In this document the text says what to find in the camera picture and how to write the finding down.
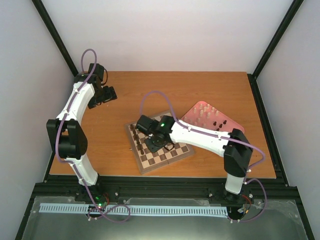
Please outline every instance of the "white wall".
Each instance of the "white wall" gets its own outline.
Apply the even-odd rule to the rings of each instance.
[[[111,71],[249,73],[291,2],[43,0],[73,59],[90,45]]]
[[[320,1],[304,1],[258,78],[289,183],[320,239]]]
[[[1,2],[0,32],[0,238],[11,240],[48,165],[46,122],[73,77],[31,0]]]

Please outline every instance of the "black metal frame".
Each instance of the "black metal frame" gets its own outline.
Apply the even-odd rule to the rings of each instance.
[[[64,46],[59,34],[52,23],[41,0],[32,0],[45,25],[50,31],[54,41],[60,49],[71,72],[74,74],[75,65],[72,62],[66,47]],[[258,63],[253,74],[248,74],[248,80],[251,86],[252,94],[256,108],[261,120],[262,128],[268,145],[268,149],[273,162],[276,179],[261,179],[267,196],[272,200],[295,200],[300,217],[303,222],[307,237],[310,240],[315,239],[302,204],[298,189],[288,184],[286,173],[277,149],[274,135],[268,120],[268,116],[260,95],[257,78],[263,67],[268,61],[273,50],[280,41],[285,30],[292,21],[295,13],[303,3],[303,0],[294,0],[284,16],[280,26],[274,34],[269,46],[265,50],[260,62]],[[76,176],[50,175],[49,171],[54,159],[51,155],[47,171],[42,183],[36,183],[30,197],[29,204],[26,208],[23,220],[18,230],[16,239],[22,238],[34,199],[36,196],[73,196],[84,198],[83,187],[79,185]],[[189,198],[189,199],[208,199],[209,192],[212,188],[225,184],[225,178],[167,178],[167,177],[108,177],[102,176],[100,184],[105,186],[109,193],[110,200],[117,202],[119,198]],[[250,184],[250,190],[256,198],[263,198],[263,192],[257,183]]]

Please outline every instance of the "chessboard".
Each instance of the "chessboard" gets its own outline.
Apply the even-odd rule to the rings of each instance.
[[[164,115],[171,116],[171,113],[170,111],[165,111],[150,118],[160,121]],[[174,144],[174,147],[168,146],[169,149],[173,147],[170,151],[162,148],[157,152],[150,152],[145,144],[147,136],[135,129],[136,123],[136,121],[127,123],[124,128],[141,174],[169,165],[195,153],[191,145],[178,142]]]

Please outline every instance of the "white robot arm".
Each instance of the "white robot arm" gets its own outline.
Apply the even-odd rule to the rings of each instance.
[[[235,195],[240,193],[252,155],[251,148],[228,140],[229,138],[235,138],[249,143],[240,130],[234,129],[232,132],[213,131],[190,125],[182,120],[175,122],[171,116],[163,116],[159,122],[145,115],[142,115],[137,121],[136,128],[148,136],[145,144],[152,153],[161,148],[167,148],[166,146],[169,143],[185,143],[223,157],[224,169],[227,172],[225,189]]]
[[[75,77],[72,93],[66,105],[56,119],[49,119],[47,121],[46,128],[52,151],[55,152],[58,126],[60,125],[65,113],[67,113],[62,127],[64,133],[62,134],[61,132],[59,138],[59,155],[70,164],[79,179],[79,184],[83,185],[84,183],[80,176],[78,176],[74,167],[77,168],[78,172],[85,179],[87,185],[92,186],[97,182],[98,173],[91,166],[86,154],[88,141],[81,128],[82,117],[87,106],[90,109],[94,108],[98,104],[116,99],[117,95],[112,86],[102,87],[101,82],[104,76],[104,67],[99,64],[96,65],[96,68],[88,82],[86,82],[81,90],[78,91],[80,85],[83,84],[87,76],[87,73],[80,73]]]

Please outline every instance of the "orange wooden surface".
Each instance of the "orange wooden surface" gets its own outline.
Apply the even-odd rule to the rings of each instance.
[[[275,178],[273,164],[245,72],[109,72],[108,86],[113,86],[117,100],[87,109],[82,128],[88,139],[87,155],[93,168],[105,176],[141,176],[124,125],[139,118],[143,96],[164,92],[178,118],[196,102],[206,101],[244,127],[249,142],[266,153],[266,161],[252,169],[249,177]],[[143,114],[168,110],[158,94],[150,95]],[[143,176],[226,177],[224,161],[216,154],[194,147],[195,155],[150,171]],[[261,155],[253,151],[251,164]],[[54,159],[51,175],[74,175],[68,164]]]

